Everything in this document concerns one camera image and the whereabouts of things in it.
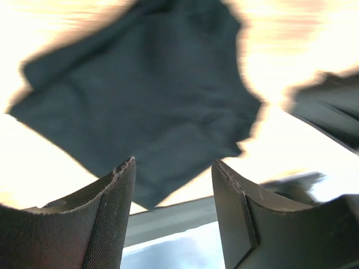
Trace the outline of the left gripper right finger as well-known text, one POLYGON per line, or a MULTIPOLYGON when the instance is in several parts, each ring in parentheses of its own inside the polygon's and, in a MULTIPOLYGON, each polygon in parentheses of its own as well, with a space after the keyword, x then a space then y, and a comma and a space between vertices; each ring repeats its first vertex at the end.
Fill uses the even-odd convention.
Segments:
POLYGON ((226 268, 358 267, 358 195, 311 205, 299 187, 282 196, 220 160, 211 173, 226 268))

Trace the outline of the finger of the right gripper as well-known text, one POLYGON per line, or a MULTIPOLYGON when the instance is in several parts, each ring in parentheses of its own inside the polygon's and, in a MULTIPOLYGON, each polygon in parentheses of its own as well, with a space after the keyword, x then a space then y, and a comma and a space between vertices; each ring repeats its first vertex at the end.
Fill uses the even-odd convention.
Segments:
POLYGON ((320 75, 319 83, 297 89, 289 114, 358 151, 358 72, 320 75))

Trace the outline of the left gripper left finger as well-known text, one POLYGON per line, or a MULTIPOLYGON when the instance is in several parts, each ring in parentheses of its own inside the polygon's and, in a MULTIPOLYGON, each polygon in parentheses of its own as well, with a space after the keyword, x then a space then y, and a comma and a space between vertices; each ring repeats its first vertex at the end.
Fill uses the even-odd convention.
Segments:
POLYGON ((130 157, 45 207, 1 206, 1 267, 119 268, 135 178, 130 157))

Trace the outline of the black t shirt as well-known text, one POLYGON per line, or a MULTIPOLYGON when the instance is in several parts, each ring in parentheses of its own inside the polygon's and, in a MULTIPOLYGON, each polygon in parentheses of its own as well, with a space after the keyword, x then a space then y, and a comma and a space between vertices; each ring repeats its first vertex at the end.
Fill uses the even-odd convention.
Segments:
POLYGON ((133 156, 133 201, 151 210, 249 137, 261 104, 238 73, 239 29, 221 1, 138 1, 27 63, 32 92, 10 115, 97 177, 133 156))

